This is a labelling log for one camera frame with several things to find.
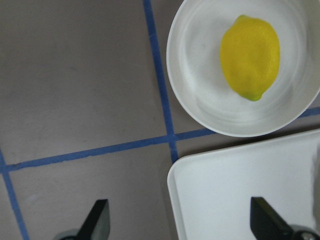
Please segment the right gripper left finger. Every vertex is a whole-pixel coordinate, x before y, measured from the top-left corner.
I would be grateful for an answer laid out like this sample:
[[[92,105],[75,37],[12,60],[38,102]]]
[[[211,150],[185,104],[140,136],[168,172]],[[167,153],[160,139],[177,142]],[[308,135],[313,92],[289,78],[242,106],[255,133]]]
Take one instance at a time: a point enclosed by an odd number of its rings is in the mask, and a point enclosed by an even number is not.
[[[76,235],[77,240],[107,240],[110,235],[108,199],[97,200]]]

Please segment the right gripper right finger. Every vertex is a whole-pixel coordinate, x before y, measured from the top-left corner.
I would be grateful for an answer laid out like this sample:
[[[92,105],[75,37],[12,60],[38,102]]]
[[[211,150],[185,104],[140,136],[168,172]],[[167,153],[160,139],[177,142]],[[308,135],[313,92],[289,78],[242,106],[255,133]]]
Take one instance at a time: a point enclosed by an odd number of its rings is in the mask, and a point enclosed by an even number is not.
[[[250,199],[250,229],[256,240],[300,239],[300,233],[294,231],[263,197]]]

